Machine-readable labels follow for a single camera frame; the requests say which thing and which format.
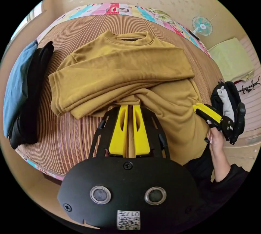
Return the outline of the person's right hand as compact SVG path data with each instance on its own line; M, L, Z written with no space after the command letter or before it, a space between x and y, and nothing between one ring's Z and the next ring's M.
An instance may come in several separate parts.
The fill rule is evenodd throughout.
M210 120L207 120L209 130L206 138L209 141L209 147L214 154L220 154L223 151L224 135L219 131Z

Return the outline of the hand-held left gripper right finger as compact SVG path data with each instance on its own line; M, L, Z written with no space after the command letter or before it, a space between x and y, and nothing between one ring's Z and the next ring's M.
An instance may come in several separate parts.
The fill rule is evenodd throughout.
M150 146L141 107L139 105L134 105L132 109L135 155L149 155Z

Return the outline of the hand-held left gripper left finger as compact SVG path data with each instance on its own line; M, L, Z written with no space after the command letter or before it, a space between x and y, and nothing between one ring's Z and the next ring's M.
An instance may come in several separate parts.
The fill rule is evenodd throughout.
M117 111L109 153L110 155L125 155L127 145L128 105L121 105Z

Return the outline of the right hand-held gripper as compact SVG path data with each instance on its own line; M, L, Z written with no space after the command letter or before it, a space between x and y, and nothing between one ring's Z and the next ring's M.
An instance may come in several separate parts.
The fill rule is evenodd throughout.
M238 128L233 119L223 110L223 107L214 107L203 103L196 103L196 105L193 105L193 110L206 122L210 121L223 133L226 140L238 139Z

